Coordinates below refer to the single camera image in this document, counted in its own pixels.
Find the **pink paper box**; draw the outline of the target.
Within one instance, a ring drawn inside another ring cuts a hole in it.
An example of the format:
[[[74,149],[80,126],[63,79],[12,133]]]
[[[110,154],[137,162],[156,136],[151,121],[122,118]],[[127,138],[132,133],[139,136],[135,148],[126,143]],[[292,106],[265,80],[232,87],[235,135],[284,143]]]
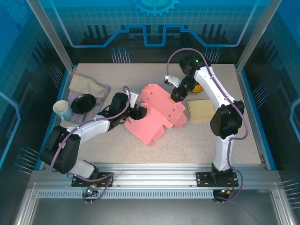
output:
[[[125,128],[148,146],[155,144],[165,132],[165,128],[180,129],[186,122],[185,106],[171,100],[171,94],[158,84],[145,86],[139,96],[141,106],[147,109],[146,116],[140,120],[129,119]]]

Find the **white blue mug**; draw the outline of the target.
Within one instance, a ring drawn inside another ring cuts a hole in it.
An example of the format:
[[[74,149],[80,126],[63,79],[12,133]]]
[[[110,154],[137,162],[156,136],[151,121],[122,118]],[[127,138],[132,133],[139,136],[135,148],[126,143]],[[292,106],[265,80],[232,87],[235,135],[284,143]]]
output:
[[[52,110],[53,110],[54,113],[56,113],[59,116],[59,118],[62,121],[68,121],[74,115],[70,105],[68,104],[68,102],[66,100],[57,101],[53,105]]]

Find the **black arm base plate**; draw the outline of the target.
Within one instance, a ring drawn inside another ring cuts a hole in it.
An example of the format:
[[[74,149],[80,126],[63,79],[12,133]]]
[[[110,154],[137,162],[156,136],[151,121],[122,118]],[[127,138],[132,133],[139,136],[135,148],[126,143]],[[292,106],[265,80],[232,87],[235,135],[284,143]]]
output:
[[[98,179],[103,178],[105,176],[108,176],[110,174],[111,174],[110,172],[98,172],[97,175],[93,174],[88,179],[89,180],[98,180]],[[109,181],[109,178],[110,177],[107,177],[106,179],[103,179],[103,180],[99,181],[97,183],[97,187],[104,188],[107,185],[107,183]],[[82,179],[80,179],[76,176],[73,176],[71,186],[72,187],[90,187],[92,184],[95,184],[95,183],[85,181],[85,180],[82,180]]]
[[[238,179],[235,172],[229,175],[221,176],[220,178],[214,178],[211,172],[196,172],[196,184],[199,188],[208,187],[238,187]]]

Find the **black round plate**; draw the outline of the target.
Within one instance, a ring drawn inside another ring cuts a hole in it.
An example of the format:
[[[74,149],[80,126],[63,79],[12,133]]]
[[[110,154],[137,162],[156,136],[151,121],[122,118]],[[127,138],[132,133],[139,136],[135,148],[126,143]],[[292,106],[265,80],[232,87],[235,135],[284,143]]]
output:
[[[85,114],[94,108],[96,98],[91,94],[81,94],[77,96],[72,104],[71,109],[76,114]]]

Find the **yellow paper box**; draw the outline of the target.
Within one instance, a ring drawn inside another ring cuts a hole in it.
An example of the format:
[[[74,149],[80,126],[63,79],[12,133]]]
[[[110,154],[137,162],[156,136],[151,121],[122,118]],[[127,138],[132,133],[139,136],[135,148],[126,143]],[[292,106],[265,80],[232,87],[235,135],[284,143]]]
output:
[[[214,106],[209,99],[187,101],[187,107],[190,120],[208,120],[215,114]]]

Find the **blue table side rail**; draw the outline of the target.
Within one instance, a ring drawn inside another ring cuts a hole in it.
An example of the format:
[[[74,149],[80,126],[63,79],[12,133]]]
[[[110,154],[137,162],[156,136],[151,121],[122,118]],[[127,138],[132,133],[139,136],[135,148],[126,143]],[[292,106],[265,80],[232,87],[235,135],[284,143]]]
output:
[[[244,97],[244,100],[246,102],[245,105],[248,112],[248,117],[250,120],[255,143],[259,153],[262,155],[261,161],[263,161],[267,170],[276,170],[277,168],[273,160],[272,153],[244,69],[237,73],[237,77],[239,80],[242,96]]]
[[[66,95],[68,93],[68,87],[67,85],[69,84],[69,81],[70,81],[70,78],[71,78],[71,73],[66,70],[65,73],[64,73],[64,76],[63,76],[63,80],[62,80],[62,83],[61,83],[61,86],[60,86],[60,89],[59,89],[59,92],[58,92],[58,95],[57,95],[57,98],[55,101],[59,101],[59,100],[64,100],[66,98]],[[48,127],[47,127],[47,130],[46,130],[46,133],[45,133],[45,137],[44,137],[44,140],[43,140],[43,143],[42,143],[42,146],[41,146],[41,151],[40,153],[42,153],[42,150],[47,142],[47,139],[51,133],[51,130],[54,126],[58,125],[60,122],[60,119],[58,118],[58,116],[56,115],[56,113],[54,111],[52,111],[52,114],[51,114],[51,117],[50,117],[50,121],[49,121],[49,124],[48,124]],[[42,170],[44,168],[44,163],[41,161],[41,159],[38,157],[37,159],[37,162],[36,162],[36,165],[35,165],[35,171],[37,170]]]

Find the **aluminium front rail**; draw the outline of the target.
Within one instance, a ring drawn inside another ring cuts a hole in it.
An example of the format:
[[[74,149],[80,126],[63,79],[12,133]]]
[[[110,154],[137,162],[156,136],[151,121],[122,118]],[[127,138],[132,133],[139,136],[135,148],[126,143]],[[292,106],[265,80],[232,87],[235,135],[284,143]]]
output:
[[[196,172],[210,172],[210,164],[124,164],[98,163],[101,172],[113,172],[114,189],[195,189]],[[239,183],[245,189],[276,189],[282,187],[278,171],[262,165],[236,165],[242,175]],[[71,179],[48,169],[34,171],[28,188],[67,189]]]

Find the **silver metal utensil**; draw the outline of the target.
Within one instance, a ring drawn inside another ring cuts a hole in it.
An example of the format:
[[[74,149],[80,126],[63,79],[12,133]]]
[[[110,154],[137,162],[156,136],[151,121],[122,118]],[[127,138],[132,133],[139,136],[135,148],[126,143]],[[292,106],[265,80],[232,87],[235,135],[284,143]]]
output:
[[[85,122],[88,114],[89,114],[89,112],[80,115],[74,122],[77,124]]]

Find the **aluminium corner post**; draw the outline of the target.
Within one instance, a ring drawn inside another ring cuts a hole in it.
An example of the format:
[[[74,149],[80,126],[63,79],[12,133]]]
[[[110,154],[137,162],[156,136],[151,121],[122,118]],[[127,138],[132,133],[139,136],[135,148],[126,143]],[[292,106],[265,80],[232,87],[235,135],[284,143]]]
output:
[[[64,64],[65,68],[69,72],[73,73],[74,65],[63,43],[61,42],[53,24],[51,23],[51,20],[49,19],[47,13],[45,12],[44,7],[41,5],[39,0],[26,0],[26,2],[30,6],[32,12],[34,13],[41,27],[43,28],[44,33],[47,35],[56,53],[58,54],[59,58]]]
[[[250,58],[252,52],[257,46],[260,38],[265,33],[270,21],[272,20],[278,6],[282,0],[270,0],[259,23],[257,24],[251,38],[249,39],[244,51],[241,54],[240,59],[236,65],[236,72],[240,73],[244,68],[246,62]]]

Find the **beige folded cloth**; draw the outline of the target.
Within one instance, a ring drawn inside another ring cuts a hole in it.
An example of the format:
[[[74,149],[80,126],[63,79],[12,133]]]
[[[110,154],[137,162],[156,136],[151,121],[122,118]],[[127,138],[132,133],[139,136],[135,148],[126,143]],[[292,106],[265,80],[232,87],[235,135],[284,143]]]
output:
[[[104,98],[109,93],[109,88],[96,83],[91,78],[82,75],[73,75],[69,89],[73,92],[91,94],[96,98]]]

